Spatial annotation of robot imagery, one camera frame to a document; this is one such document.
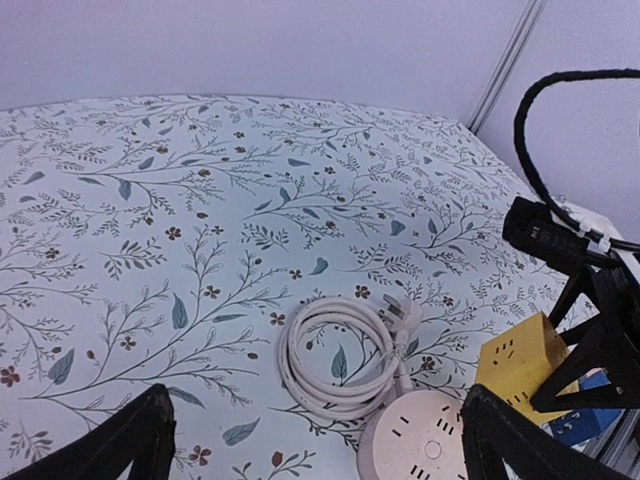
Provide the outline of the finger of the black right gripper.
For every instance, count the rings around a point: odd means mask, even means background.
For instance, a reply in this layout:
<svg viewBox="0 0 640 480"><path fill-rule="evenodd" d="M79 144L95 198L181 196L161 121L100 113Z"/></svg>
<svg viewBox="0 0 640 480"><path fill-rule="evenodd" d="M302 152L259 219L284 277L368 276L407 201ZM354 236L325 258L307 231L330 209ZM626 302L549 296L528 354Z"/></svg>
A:
<svg viewBox="0 0 640 480"><path fill-rule="evenodd" d="M639 407L639 283L618 267L596 271L594 285L597 314L561 334L573 349L531 397L538 412ZM594 368L605 371L606 385L561 392Z"/></svg>
<svg viewBox="0 0 640 480"><path fill-rule="evenodd" d="M594 277L596 270L591 266L584 266L579 271L569 275L569 278L560 293L548 319L554 328L557 328L566 317L569 310L581 295L586 296L590 303L599 308Z"/></svg>

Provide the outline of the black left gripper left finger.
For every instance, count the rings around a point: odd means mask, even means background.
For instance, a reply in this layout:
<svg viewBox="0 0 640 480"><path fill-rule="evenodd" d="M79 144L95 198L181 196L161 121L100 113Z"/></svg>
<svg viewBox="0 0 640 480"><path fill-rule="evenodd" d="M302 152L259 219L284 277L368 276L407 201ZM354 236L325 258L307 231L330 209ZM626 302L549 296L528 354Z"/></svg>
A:
<svg viewBox="0 0 640 480"><path fill-rule="evenodd" d="M156 383L94 430L21 469L10 479L165 480L174 459L174 406L168 388Z"/></svg>

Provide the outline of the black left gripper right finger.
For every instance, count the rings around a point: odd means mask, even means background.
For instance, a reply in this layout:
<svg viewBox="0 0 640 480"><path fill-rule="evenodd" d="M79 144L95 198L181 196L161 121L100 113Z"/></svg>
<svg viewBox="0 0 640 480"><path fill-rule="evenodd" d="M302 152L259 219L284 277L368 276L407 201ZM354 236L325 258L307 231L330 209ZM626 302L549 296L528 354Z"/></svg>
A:
<svg viewBox="0 0 640 480"><path fill-rule="evenodd" d="M555 440L481 384L461 409L462 444L469 479L624 480L626 476Z"/></svg>

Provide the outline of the yellow cube socket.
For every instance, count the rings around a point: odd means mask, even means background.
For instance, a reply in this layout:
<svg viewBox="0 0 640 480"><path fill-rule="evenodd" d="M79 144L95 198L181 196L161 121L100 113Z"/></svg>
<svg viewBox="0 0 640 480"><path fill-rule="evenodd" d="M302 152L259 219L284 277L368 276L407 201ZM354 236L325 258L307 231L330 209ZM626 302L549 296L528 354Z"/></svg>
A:
<svg viewBox="0 0 640 480"><path fill-rule="evenodd" d="M566 343L539 312L482 345L475 382L534 424L549 423L567 412L537 412L531 397L568 356Z"/></svg>

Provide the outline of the pink round power strip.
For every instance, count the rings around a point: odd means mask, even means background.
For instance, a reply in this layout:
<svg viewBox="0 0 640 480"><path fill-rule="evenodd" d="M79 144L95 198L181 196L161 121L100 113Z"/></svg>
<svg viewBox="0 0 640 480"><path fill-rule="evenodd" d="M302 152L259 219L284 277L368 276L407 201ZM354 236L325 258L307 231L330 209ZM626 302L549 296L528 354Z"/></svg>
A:
<svg viewBox="0 0 640 480"><path fill-rule="evenodd" d="M461 402L416 390L394 400L364 428L357 471L366 480L458 480L468 477Z"/></svg>

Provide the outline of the blue cube socket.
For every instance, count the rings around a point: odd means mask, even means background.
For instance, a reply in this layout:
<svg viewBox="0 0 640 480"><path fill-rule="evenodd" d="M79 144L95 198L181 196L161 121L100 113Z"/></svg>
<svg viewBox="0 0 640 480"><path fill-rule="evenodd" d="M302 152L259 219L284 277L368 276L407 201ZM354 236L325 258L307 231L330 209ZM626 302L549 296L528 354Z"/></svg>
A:
<svg viewBox="0 0 640 480"><path fill-rule="evenodd" d="M551 421L548 430L565 445L579 445L603 433L621 413L621 409L576 409Z"/></svg>

